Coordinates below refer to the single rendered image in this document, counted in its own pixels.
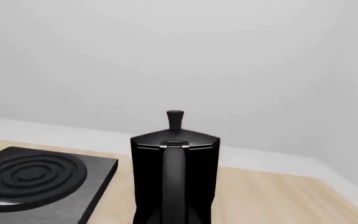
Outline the black electric stove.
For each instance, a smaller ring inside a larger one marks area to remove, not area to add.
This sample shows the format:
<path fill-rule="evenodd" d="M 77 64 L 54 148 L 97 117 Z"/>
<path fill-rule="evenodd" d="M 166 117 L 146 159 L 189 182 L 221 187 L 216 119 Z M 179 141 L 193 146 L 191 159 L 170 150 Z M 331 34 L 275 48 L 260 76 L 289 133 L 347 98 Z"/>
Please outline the black electric stove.
<path fill-rule="evenodd" d="M 88 224 L 118 160 L 23 147 L 0 151 L 0 224 Z"/>

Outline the black moka pot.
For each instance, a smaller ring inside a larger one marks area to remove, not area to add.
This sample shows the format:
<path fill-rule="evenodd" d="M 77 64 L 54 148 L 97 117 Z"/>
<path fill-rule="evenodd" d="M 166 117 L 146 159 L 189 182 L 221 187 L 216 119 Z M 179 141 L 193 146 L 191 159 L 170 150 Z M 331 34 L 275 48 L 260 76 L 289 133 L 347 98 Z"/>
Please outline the black moka pot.
<path fill-rule="evenodd" d="M 183 115 L 167 111 L 168 129 L 131 138 L 133 224 L 212 224 L 221 140 L 183 129 Z"/>

